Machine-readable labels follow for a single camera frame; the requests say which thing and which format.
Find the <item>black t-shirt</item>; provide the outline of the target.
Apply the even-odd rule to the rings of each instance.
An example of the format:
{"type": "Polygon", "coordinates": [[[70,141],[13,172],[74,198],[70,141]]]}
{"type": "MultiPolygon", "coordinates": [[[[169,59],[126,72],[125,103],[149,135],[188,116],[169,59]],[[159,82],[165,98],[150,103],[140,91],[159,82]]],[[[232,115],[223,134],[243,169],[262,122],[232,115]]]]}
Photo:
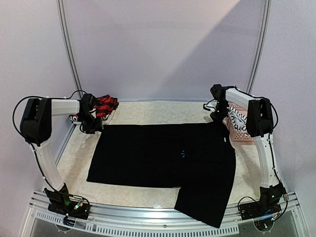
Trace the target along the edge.
{"type": "Polygon", "coordinates": [[[174,208],[220,227],[232,191],[236,154],[219,122],[107,125],[87,180],[110,185],[178,188],[174,208]]]}

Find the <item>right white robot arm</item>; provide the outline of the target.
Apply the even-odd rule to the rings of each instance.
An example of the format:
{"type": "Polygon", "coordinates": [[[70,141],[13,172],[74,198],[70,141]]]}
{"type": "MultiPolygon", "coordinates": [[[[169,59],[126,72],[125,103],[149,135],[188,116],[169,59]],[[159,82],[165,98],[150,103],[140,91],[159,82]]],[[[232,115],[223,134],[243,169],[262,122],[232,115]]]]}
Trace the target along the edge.
{"type": "Polygon", "coordinates": [[[286,193],[277,170],[274,152],[275,109],[268,98],[250,95],[235,86],[214,84],[210,93],[216,101],[215,111],[210,114],[214,121],[222,122],[228,116],[230,102],[247,111],[246,131],[257,148],[261,169],[261,200],[256,203],[255,211],[259,215],[266,215],[274,208],[274,200],[286,193]]]}

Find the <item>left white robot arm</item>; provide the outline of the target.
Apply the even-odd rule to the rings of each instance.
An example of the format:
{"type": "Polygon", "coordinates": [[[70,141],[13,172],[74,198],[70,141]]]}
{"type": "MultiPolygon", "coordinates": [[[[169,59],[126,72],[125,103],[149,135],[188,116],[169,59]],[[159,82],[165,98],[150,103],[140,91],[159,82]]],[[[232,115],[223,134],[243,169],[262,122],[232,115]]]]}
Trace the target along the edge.
{"type": "Polygon", "coordinates": [[[31,147],[45,182],[52,190],[59,192],[66,185],[51,151],[52,117],[77,114],[84,133],[101,131],[102,121],[91,112],[97,99],[86,93],[81,99],[27,96],[20,101],[25,100],[27,102],[17,132],[31,147]]]}

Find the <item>red black plaid shirt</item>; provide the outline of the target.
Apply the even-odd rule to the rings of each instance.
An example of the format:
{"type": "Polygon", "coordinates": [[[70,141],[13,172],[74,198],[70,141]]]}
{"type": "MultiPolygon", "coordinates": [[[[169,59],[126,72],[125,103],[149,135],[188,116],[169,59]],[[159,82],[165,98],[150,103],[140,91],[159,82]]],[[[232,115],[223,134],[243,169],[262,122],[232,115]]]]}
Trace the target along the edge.
{"type": "MultiPolygon", "coordinates": [[[[96,102],[94,104],[94,109],[91,111],[91,113],[97,117],[100,118],[101,121],[106,121],[111,113],[116,110],[116,108],[119,106],[118,98],[112,97],[111,95],[104,95],[101,97],[96,97],[96,102]]],[[[74,115],[69,115],[69,119],[71,122],[78,124],[81,122],[81,119],[79,118],[79,113],[74,115]]]]}

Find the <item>black white striped garment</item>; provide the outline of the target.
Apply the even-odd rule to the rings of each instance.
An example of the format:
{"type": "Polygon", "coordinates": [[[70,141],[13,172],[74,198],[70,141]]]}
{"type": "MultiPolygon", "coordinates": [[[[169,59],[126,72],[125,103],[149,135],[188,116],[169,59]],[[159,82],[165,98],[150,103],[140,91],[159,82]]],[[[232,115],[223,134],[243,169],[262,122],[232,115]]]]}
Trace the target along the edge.
{"type": "Polygon", "coordinates": [[[247,117],[237,110],[229,111],[229,118],[232,121],[234,129],[237,131],[246,131],[247,117]]]}

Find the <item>pink plastic basket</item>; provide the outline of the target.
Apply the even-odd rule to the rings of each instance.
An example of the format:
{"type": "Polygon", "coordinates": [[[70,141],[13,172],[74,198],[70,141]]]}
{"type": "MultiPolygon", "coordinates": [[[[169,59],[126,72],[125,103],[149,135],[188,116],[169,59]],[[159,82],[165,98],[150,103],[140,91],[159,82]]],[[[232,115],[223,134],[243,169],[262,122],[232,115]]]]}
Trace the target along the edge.
{"type": "Polygon", "coordinates": [[[253,143],[253,138],[248,134],[246,129],[247,110],[229,102],[228,115],[224,118],[230,138],[235,142],[253,143]]]}

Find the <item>left aluminium frame post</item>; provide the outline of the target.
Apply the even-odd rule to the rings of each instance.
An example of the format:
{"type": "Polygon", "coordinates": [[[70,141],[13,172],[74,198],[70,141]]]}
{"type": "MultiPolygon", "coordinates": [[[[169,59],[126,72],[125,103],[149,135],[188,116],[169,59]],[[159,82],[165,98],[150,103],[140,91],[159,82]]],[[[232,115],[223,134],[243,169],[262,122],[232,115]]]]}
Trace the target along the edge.
{"type": "Polygon", "coordinates": [[[66,9],[65,9],[65,1],[64,0],[57,0],[57,11],[59,15],[60,27],[62,38],[64,42],[65,52],[68,59],[71,75],[75,84],[75,88],[77,90],[82,90],[82,85],[79,79],[79,74],[77,70],[77,66],[75,63],[75,58],[73,54],[72,44],[69,35],[69,29],[66,19],[66,9]]]}

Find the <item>aluminium frame post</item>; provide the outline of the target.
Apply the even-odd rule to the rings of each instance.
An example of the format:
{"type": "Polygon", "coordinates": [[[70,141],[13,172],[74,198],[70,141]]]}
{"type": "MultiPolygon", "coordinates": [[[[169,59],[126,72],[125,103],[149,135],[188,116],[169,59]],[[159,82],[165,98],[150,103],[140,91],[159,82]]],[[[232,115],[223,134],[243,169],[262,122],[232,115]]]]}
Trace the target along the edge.
{"type": "Polygon", "coordinates": [[[265,38],[266,38],[268,24],[269,24],[271,4],[272,4],[271,0],[264,1],[264,9],[263,9],[261,25],[259,29],[260,31],[259,31],[259,37],[257,41],[256,51],[255,51],[255,58],[252,64],[249,82],[246,87],[247,93],[251,93],[254,83],[255,83],[256,75],[259,69],[259,64],[260,64],[262,52],[264,49],[264,43],[265,43],[265,38]]]}
{"type": "Polygon", "coordinates": [[[77,90],[82,90],[82,85],[79,79],[79,74],[77,70],[77,66],[75,63],[75,58],[73,54],[72,44],[69,35],[69,29],[66,19],[66,9],[65,9],[65,1],[64,0],[57,0],[57,11],[59,15],[60,27],[62,38],[64,42],[65,52],[68,59],[71,75],[75,84],[75,88],[77,90]]]}

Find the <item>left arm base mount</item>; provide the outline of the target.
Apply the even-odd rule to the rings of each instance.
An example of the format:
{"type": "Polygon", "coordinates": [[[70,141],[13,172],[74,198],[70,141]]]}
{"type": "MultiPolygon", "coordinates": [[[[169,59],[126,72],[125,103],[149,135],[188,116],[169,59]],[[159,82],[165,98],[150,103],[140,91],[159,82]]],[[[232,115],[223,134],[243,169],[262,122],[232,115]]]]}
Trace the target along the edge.
{"type": "Polygon", "coordinates": [[[90,214],[90,202],[77,195],[50,191],[44,188],[43,191],[49,199],[48,210],[66,217],[87,220],[90,214]]]}

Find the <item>aluminium front rail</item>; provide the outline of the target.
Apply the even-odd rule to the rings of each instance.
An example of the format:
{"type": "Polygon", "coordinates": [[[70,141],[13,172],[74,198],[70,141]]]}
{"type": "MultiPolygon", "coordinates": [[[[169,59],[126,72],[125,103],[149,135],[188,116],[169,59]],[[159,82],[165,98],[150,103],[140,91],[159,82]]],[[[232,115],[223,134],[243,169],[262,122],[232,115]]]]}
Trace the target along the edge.
{"type": "Polygon", "coordinates": [[[237,206],[227,207],[221,227],[214,228],[171,208],[137,208],[93,203],[87,220],[72,227],[63,216],[48,211],[48,198],[35,191],[23,237],[307,237],[309,236],[294,192],[287,210],[272,224],[266,217],[242,220],[237,206]]]}

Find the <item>right aluminium frame post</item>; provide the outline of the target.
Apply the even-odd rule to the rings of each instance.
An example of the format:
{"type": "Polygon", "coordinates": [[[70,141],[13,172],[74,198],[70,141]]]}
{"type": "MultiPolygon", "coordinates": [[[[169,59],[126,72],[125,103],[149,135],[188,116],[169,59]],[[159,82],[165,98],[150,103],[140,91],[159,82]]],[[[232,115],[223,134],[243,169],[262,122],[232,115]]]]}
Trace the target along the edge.
{"type": "Polygon", "coordinates": [[[263,9],[261,25],[259,29],[260,31],[259,31],[259,37],[257,41],[256,51],[255,51],[255,58],[252,64],[249,82],[246,87],[247,93],[251,93],[254,83],[255,83],[256,75],[259,69],[259,64],[260,64],[262,52],[264,49],[264,43],[265,43],[265,38],[266,38],[268,24],[269,24],[271,4],[272,4],[271,0],[264,1],[264,9],[263,9]]]}

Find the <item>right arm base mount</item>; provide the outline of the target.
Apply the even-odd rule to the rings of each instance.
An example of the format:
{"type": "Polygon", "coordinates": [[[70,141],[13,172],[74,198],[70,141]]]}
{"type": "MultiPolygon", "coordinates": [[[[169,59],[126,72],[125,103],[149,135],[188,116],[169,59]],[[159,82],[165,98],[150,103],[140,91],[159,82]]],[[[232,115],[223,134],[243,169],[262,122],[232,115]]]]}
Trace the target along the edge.
{"type": "Polygon", "coordinates": [[[259,200],[252,197],[242,197],[237,203],[237,209],[242,220],[255,219],[271,215],[270,220],[275,222],[287,210],[288,193],[282,191],[260,190],[259,200]]]}

